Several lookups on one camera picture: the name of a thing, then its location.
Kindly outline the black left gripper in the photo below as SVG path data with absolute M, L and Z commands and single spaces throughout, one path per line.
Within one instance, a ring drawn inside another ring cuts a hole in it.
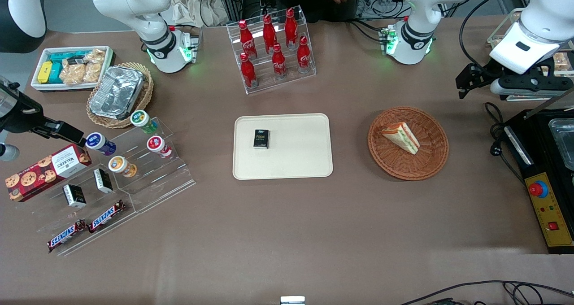
M 494 82 L 504 90 L 570 90 L 573 81 L 570 78 L 554 75 L 554 60 L 547 58 L 527 69 L 522 74 L 504 67 L 490 58 L 487 64 L 468 64 L 466 74 L 456 78 L 459 99 L 464 99 L 469 90 L 482 88 Z

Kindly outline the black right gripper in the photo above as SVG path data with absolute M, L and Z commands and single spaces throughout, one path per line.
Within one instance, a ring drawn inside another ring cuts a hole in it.
M 43 107 L 18 90 L 18 83 L 1 84 L 0 129 L 10 133 L 35 133 L 44 138 L 61 138 L 84 147 L 84 132 L 68 123 L 45 117 Z

